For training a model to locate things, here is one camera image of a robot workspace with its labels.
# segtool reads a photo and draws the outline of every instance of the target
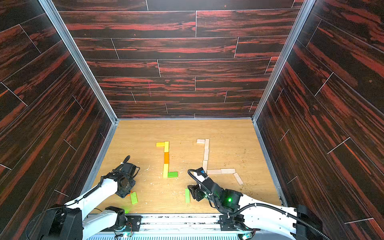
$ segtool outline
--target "green block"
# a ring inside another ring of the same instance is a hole
[[[136,192],[131,193],[131,202],[132,202],[132,205],[138,203]]]
[[[168,177],[178,177],[177,172],[168,172]]]
[[[188,188],[185,189],[185,202],[186,203],[191,202],[191,199],[189,197],[189,189]]]

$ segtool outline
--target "red wood grain wall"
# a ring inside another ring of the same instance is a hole
[[[80,194],[111,122],[37,0],[0,13],[0,239],[25,239]]]
[[[54,0],[119,118],[250,117],[299,0]]]
[[[289,205],[384,239],[384,5],[317,0],[257,124]]]

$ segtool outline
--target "side wall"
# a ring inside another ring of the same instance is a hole
[[[37,0],[0,12],[0,239],[25,239],[80,194],[111,122]]]
[[[317,0],[257,120],[290,206],[384,239],[383,5]]]

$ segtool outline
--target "orange block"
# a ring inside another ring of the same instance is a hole
[[[164,153],[164,164],[169,164],[169,152]]]

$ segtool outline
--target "light wood tabletop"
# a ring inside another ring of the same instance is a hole
[[[185,188],[196,184],[187,170],[200,168],[204,156],[204,144],[196,140],[205,138],[210,139],[208,169],[235,168],[244,184],[239,185],[233,174],[210,175],[214,182],[280,205],[250,119],[128,120],[120,121],[93,185],[130,155],[129,162],[141,168],[132,189],[138,203],[114,194],[97,208],[114,206],[140,214],[217,213],[206,199],[197,202],[191,197],[185,203]],[[178,178],[162,177],[164,148],[156,143],[164,141],[169,141],[169,172],[178,172]]]

